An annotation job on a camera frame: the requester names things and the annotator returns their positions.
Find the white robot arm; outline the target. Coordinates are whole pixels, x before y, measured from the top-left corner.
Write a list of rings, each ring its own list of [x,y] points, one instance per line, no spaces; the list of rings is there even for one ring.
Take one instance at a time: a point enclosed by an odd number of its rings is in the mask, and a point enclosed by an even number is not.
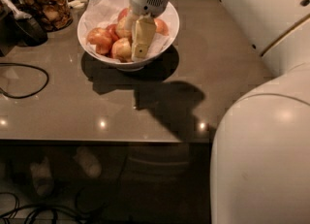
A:
[[[310,224],[310,0],[219,0],[274,78],[222,118],[212,224]]]

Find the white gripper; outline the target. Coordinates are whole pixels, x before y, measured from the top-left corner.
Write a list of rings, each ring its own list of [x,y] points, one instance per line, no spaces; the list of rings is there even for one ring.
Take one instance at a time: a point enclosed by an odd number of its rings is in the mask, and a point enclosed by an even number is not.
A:
[[[126,16],[124,28],[132,31],[132,60],[134,62],[144,59],[148,54],[156,32],[153,17],[160,16],[165,11],[169,1],[129,0],[132,12]]]

